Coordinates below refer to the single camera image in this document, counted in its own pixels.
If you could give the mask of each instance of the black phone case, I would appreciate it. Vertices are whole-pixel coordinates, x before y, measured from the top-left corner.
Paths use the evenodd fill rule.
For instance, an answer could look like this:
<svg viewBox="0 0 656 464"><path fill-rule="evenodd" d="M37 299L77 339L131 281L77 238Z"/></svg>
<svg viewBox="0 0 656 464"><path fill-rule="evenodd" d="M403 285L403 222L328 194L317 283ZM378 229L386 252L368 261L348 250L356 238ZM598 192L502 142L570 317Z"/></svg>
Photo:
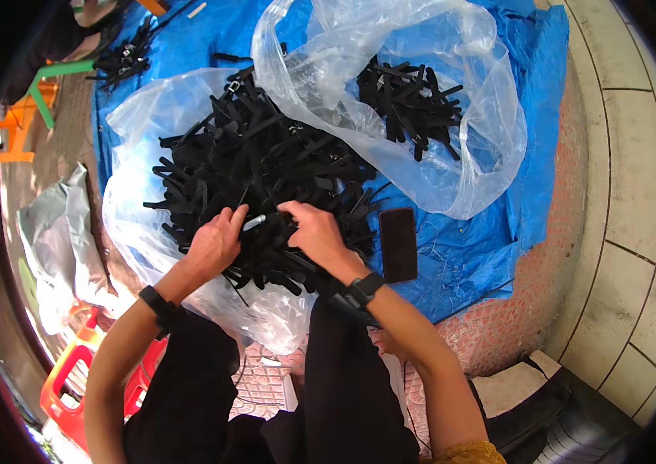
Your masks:
<svg viewBox="0 0 656 464"><path fill-rule="evenodd" d="M417 278L416 216L412 208L387 209L379 213L384 280L387 283Z"/></svg>

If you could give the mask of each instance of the clear plastic bag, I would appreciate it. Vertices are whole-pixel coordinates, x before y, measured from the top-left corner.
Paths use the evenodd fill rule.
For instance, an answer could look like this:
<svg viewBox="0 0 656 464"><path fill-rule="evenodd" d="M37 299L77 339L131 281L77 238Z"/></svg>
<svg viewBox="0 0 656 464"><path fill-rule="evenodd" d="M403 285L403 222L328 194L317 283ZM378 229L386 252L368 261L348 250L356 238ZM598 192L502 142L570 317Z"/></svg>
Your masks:
<svg viewBox="0 0 656 464"><path fill-rule="evenodd" d="M143 201L163 200L165 189L152 168L160 157L170 159L158 137L184 134L211 113L210 95L219 97L234 69L203 68L159 79L129 96L109 115L121 136L114 148L114 174L104 192L103 221L127 264L147 284L155 284L181 258L178 245L162 229L170 213L144 208ZM295 351L309 327L316 295L294 296L284 287L252 282L240 290L246 307L222 276L206 283L184 305L224 328L262 343L276 354Z"/></svg>
<svg viewBox="0 0 656 464"><path fill-rule="evenodd" d="M469 219L505 191L527 143L508 49L495 19L462 0L313 0L308 42L283 56L276 24L292 0L274 0L253 34L257 84L288 117L339 136L418 207ZM432 141L422 162L351 89L369 60L434 68L440 90L463 84L462 124L450 132L462 160Z"/></svg>

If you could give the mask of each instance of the black pants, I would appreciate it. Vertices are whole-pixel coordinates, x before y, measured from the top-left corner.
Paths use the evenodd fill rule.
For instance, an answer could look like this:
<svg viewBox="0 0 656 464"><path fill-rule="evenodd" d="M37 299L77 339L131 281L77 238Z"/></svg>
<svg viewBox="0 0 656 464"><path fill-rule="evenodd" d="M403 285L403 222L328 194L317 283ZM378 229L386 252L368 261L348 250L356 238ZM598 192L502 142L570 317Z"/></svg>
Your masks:
<svg viewBox="0 0 656 464"><path fill-rule="evenodd" d="M69 3L59 5L49 22L21 57L11 72L5 98L9 105L20 100L29 89L39 68L47 60L60 61L70 55L86 37L86 28L75 21Z"/></svg>
<svg viewBox="0 0 656 464"><path fill-rule="evenodd" d="M312 311L300 405L268 421L241 414L228 422L240 364L235 340L192 314L170 331L145 402L124 427L130 464L417 464L416 438L366 328L325 299Z"/></svg>

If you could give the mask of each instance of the small black strap pile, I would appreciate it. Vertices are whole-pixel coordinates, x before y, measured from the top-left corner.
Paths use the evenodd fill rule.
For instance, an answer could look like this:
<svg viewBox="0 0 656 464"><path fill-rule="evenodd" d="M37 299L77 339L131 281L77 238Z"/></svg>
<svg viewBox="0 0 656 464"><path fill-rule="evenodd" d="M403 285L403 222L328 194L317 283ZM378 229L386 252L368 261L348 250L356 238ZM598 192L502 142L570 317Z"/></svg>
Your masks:
<svg viewBox="0 0 656 464"><path fill-rule="evenodd" d="M172 19L195 1L190 0L186 5L174 14L170 14L165 21L160 22L155 27L150 26L153 16L148 15L142 25L137 28L137 32L135 32L131 40L127 39L119 47L107 49L93 62L93 69L101 70L105 75L89 76L86 79L105 81L104 85L101 86L101 90L108 88L114 90L119 85L119 82L137 74L142 74L150 69L150 58L147 58L145 55L150 51L150 41L153 38L153 34L168 25Z"/></svg>
<svg viewBox="0 0 656 464"><path fill-rule="evenodd" d="M394 67L388 63L380 66L376 55L361 71L357 83L360 101L387 118L388 140L403 143L407 132L416 143L416 161L428 150L429 139L438 140L459 161L450 144L449 127L460 124L462 109L459 100L447 97L462 90L461 85L442 92L432 68L411 66L407 61Z"/></svg>
<svg viewBox="0 0 656 464"><path fill-rule="evenodd" d="M296 282L308 292L334 291L329 274L287 246L296 224L277 205L297 200L333 213L346 246L366 260L374 237L366 215L379 205L370 203L371 189L362 184L376 170L341 139L284 116L252 74L251 66L230 76L224 94L210 97L212 114L184 135L160 140L173 158L162 157L153 168L165 199L143 204L170 211L172 224L163 228L186 253L196 231L222 208L247 203L246 221L266 219L241 232L240 255L223 273L236 289L252 280L260 289L271 282L295 295L301 292Z"/></svg>

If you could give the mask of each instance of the metal buckle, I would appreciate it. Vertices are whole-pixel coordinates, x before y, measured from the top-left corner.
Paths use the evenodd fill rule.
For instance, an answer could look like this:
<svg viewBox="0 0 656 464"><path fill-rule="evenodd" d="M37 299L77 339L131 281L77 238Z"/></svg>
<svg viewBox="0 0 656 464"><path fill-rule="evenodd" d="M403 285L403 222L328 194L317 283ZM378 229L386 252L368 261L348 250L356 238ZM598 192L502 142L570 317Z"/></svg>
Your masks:
<svg viewBox="0 0 656 464"><path fill-rule="evenodd" d="M240 81L232 81L230 82L230 85L228 85L228 88L226 89L228 92L235 93L237 92L237 89L240 88Z"/></svg>

